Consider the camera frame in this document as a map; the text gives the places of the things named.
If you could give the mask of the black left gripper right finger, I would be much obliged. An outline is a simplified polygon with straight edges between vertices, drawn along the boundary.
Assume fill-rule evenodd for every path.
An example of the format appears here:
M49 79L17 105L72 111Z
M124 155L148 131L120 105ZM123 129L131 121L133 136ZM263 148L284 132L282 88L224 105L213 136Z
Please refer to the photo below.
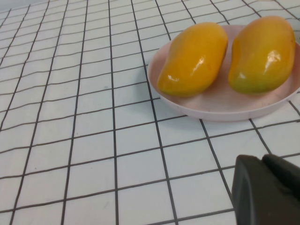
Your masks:
M292 191L295 197L300 196L299 167L273 154L264 155L262 162L285 187Z

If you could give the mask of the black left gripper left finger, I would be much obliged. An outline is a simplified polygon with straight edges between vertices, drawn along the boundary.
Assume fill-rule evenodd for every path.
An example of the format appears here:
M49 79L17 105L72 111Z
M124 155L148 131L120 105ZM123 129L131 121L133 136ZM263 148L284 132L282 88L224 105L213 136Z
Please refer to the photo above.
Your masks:
M298 225L300 197L254 156L236 158L232 204L239 225Z

